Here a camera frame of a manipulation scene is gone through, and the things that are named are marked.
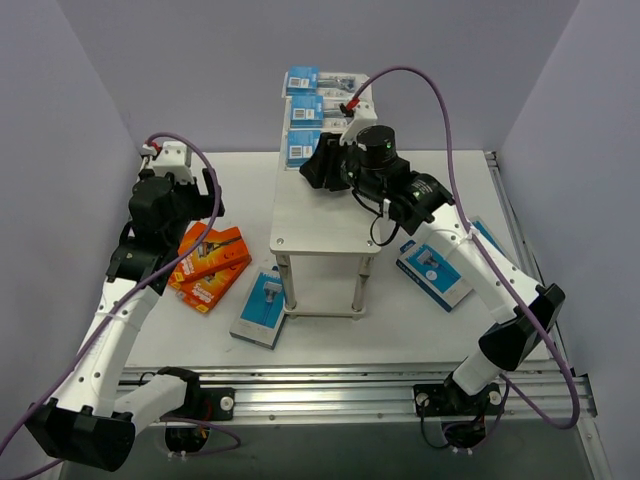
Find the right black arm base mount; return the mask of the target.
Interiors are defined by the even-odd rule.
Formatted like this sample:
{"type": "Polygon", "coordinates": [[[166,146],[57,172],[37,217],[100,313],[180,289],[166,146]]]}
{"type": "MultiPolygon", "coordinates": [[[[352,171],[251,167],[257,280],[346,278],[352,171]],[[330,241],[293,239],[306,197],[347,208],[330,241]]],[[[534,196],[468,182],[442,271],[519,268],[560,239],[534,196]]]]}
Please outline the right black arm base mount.
{"type": "Polygon", "coordinates": [[[415,384],[412,390],[416,415],[425,418],[495,416],[502,401],[496,383],[473,396],[444,383],[415,384]]]}

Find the clear blue-card razor blister pack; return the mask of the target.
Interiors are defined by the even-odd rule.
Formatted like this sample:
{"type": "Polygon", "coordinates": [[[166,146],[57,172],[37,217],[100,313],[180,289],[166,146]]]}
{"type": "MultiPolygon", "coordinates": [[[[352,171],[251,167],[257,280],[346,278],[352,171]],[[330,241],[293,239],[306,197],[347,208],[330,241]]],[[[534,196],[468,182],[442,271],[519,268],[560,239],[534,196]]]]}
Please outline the clear blue-card razor blister pack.
{"type": "Polygon", "coordinates": [[[299,168],[314,154],[321,131],[316,129],[293,129],[285,136],[284,160],[286,168],[299,168]]]}

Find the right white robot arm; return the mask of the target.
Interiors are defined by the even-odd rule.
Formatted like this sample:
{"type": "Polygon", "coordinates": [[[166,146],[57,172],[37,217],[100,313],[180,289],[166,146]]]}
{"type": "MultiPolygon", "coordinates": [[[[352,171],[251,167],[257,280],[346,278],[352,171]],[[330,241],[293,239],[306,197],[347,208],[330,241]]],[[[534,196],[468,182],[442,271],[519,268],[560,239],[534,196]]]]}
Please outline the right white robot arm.
{"type": "Polygon", "coordinates": [[[300,173],[314,189],[350,190],[375,203],[381,215],[409,235],[423,231],[426,245],[485,304],[494,323],[448,376],[443,391],[450,409],[469,411],[500,374],[516,370],[540,343],[549,342],[563,290],[528,276],[478,232],[439,180],[413,170],[397,154],[392,128],[367,127],[353,144],[324,132],[300,173]]]}

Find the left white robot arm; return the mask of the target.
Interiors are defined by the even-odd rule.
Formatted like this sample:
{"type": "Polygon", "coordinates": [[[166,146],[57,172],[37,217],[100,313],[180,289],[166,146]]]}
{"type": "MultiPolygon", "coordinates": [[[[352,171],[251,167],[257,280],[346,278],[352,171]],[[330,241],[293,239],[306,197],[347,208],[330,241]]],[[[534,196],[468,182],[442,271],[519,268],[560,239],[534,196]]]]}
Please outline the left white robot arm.
{"type": "Polygon", "coordinates": [[[202,175],[205,194],[193,174],[181,181],[176,172],[139,173],[90,329],[70,372],[30,407],[25,421],[47,455],[113,472],[150,424],[165,415],[190,419],[203,413],[199,376],[184,368],[164,367],[134,391],[117,395],[126,360],[168,284],[189,224],[224,213],[216,174],[205,168],[202,175]]]}

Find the Gillette SkinGuard blister pack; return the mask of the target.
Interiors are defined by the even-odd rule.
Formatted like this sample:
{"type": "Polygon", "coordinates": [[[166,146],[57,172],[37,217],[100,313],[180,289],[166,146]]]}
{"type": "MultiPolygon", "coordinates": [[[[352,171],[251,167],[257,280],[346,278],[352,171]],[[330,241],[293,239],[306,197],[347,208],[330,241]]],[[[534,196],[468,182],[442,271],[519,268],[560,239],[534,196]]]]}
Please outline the Gillette SkinGuard blister pack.
{"type": "Polygon", "coordinates": [[[348,119],[340,111],[346,99],[325,98],[321,95],[285,98],[283,131],[316,129],[322,132],[343,133],[348,119]]]}

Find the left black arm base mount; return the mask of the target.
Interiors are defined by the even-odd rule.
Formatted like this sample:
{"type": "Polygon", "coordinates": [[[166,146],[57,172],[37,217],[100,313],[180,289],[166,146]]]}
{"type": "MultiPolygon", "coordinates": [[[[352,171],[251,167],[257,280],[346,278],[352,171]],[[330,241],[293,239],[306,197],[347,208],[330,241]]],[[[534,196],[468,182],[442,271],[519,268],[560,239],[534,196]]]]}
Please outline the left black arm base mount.
{"type": "Polygon", "coordinates": [[[190,393],[181,409],[183,418],[230,421],[234,417],[236,390],[229,387],[198,389],[190,393]]]}

